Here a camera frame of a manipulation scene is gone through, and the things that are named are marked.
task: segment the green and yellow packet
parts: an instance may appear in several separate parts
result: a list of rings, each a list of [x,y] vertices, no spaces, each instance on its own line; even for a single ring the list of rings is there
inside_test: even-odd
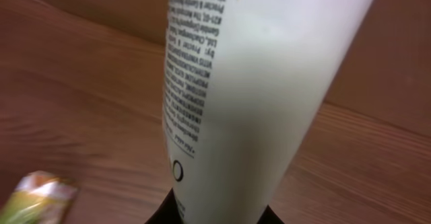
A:
[[[0,224],[58,224],[77,193],[65,178],[34,172],[24,177],[0,214]]]

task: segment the plastic bottle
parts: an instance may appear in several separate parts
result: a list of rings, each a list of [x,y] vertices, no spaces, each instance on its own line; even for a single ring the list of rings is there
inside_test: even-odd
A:
[[[169,0],[164,132],[187,224],[256,223],[372,0]]]

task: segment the product label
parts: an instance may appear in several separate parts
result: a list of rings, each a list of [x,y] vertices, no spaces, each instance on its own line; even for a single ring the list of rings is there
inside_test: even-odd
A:
[[[169,0],[164,127],[190,158],[199,142],[225,5],[226,0]]]

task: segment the brown wall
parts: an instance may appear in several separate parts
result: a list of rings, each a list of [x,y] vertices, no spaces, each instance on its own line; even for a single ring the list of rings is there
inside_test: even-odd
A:
[[[44,0],[163,44],[167,0]],[[431,0],[376,0],[327,101],[431,136]]]

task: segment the brown wooden floor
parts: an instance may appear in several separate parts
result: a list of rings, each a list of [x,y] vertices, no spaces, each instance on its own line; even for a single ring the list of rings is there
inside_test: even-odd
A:
[[[39,1],[0,0],[0,205],[24,174],[46,170],[81,184],[67,223],[143,223],[171,186],[163,57],[163,46]],[[410,100],[429,94],[426,82]],[[401,121],[391,106],[371,118],[339,107],[337,94],[281,183],[275,212],[289,224],[431,223],[430,125],[389,124],[379,119]],[[429,116],[430,104],[411,112]]]

